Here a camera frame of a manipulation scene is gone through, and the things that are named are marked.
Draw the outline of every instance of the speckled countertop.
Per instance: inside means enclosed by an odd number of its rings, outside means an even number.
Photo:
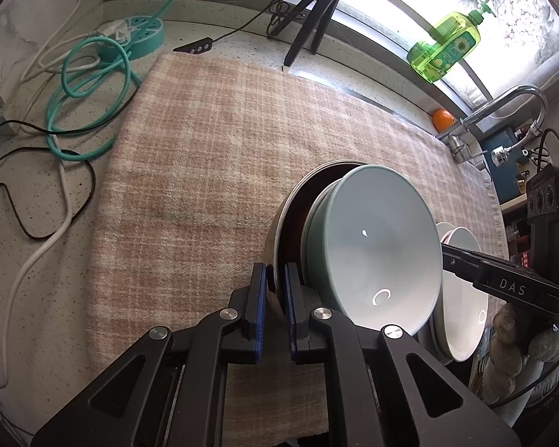
[[[207,36],[215,38],[225,31],[219,26],[167,22],[166,43],[160,51]],[[239,32],[217,43],[209,55],[280,69],[288,48],[288,44],[280,41]],[[133,61],[133,69],[144,77],[155,58],[156,55],[149,55]],[[293,67],[349,87],[435,132],[423,110],[344,65],[303,51]],[[43,125],[42,112],[57,80],[49,83],[28,120]],[[81,127],[96,119],[115,100],[121,81],[120,75],[111,76],[90,98],[69,104],[62,113],[61,126]],[[62,138],[61,146],[78,152],[94,149],[120,125],[118,119],[91,137]],[[0,137],[0,155],[21,145],[45,145],[45,138],[20,133]],[[0,391],[0,403],[12,421],[30,431],[36,431],[92,379],[85,336],[86,277],[99,188],[108,159],[105,155],[93,162],[98,185],[96,197],[64,238],[32,268],[15,302],[9,334],[10,383]],[[89,173],[81,164],[67,164],[67,179],[73,207],[78,209],[91,187]],[[16,207],[32,233],[47,234],[60,225],[65,215],[64,201],[57,162],[51,154],[13,156],[0,167],[0,180],[9,185]],[[24,236],[6,197],[1,193],[0,198],[1,332],[10,285],[18,268],[39,245]]]

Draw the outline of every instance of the beige plush toy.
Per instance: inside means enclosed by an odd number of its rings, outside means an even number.
[[[537,380],[559,359],[559,329],[551,328],[536,335],[528,346],[528,356],[516,345],[516,313],[506,304],[493,318],[495,336],[490,340],[489,361],[482,377],[482,396],[487,403],[504,399]],[[531,391],[512,402],[495,408],[495,412],[513,425],[528,403],[537,402],[555,388],[559,367]]]

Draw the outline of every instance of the stacked dishes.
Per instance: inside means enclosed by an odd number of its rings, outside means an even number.
[[[304,219],[299,252],[305,284],[367,328],[398,324],[415,334],[439,295],[432,215],[412,184],[383,166],[357,166],[325,184]]]
[[[442,363],[469,358],[480,342],[488,296],[442,270],[441,242],[479,251],[463,227],[435,225],[400,174],[356,161],[306,175],[279,208],[266,241],[273,265],[268,298],[285,315],[284,267],[296,262],[323,304],[355,324],[397,324]]]

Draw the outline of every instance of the wall tile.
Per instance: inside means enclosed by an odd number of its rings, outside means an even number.
[[[0,96],[9,100],[19,76],[76,0],[4,0],[0,5]],[[83,0],[75,21],[101,0]],[[88,31],[77,26],[77,31]]]

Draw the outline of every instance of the chrome faucet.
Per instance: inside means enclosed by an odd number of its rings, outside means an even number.
[[[530,126],[530,130],[526,133],[526,136],[524,136],[513,146],[510,146],[508,148],[500,146],[499,148],[492,151],[491,158],[493,159],[493,163],[495,163],[495,166],[500,166],[507,161],[507,158],[511,151],[517,148],[521,148],[526,142],[531,140],[533,137],[538,136],[541,132],[541,126],[543,124],[544,118],[549,111],[549,103],[547,102],[547,98],[543,94],[543,91],[541,91],[541,89],[537,88],[536,86],[523,85],[511,88],[509,91],[501,94],[498,98],[484,103],[468,117],[457,120],[443,133],[438,134],[437,139],[449,146],[449,149],[454,155],[454,161],[456,163],[460,164],[465,161],[469,161],[476,156],[472,155],[468,145],[462,141],[460,136],[465,134],[466,132],[469,132],[470,126],[479,123],[485,117],[490,116],[492,113],[510,102],[512,99],[524,94],[531,94],[533,96],[536,96],[540,100],[541,109],[538,113],[538,118],[532,123],[532,125]]]

